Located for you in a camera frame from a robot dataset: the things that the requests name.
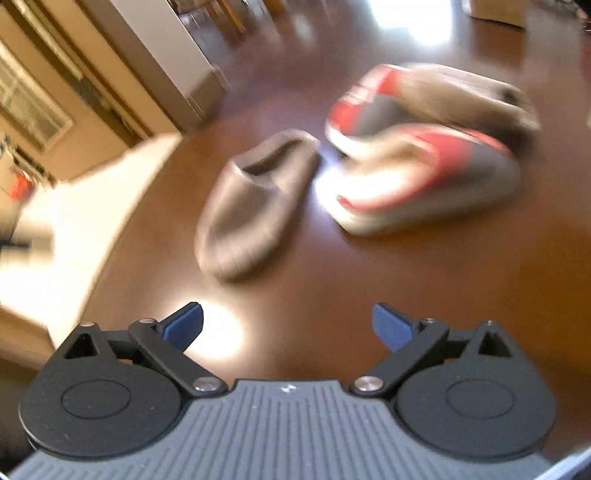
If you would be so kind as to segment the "beige quilted slipper front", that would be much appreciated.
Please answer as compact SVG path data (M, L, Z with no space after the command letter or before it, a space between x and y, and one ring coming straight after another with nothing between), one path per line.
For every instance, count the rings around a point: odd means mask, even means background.
M226 162L197 222L201 272L233 280L270 258L318 170L320 146L310 133L287 129Z

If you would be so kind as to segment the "beige quilted slipper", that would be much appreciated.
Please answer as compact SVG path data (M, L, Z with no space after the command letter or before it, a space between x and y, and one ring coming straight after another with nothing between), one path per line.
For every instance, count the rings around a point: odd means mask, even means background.
M533 102L521 89L441 64L412 63L396 80L400 105L431 122L482 132L533 134L541 129Z
M318 170L320 146L310 133L287 129L226 162L197 222L201 272L233 280L270 258Z

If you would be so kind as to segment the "red grey slipper front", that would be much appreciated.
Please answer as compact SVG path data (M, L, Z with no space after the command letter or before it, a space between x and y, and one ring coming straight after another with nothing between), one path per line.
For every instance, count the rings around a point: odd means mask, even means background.
M346 138L339 149L346 160L318 179L318 199L354 236L489 208L521 180L503 143L443 125L394 126L367 139Z

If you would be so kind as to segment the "red grey slipper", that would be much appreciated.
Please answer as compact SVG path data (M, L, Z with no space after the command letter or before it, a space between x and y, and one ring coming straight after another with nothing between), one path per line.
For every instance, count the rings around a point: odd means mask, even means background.
M346 160L318 179L318 199L354 236L489 208L521 180L503 143L443 125L394 126L367 139L346 138L339 149Z
M365 159L369 144L384 131L418 118L399 103L399 83L408 68L380 64L353 84L332 106L325 120L325 138L352 159Z

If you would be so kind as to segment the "red grey slipper back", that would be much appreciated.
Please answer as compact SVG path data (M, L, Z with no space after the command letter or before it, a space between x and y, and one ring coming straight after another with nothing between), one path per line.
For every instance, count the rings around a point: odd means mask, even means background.
M325 120L325 138L352 159L365 159L369 144L384 131L418 118L399 103L399 83L408 68L380 64L353 84L332 106Z

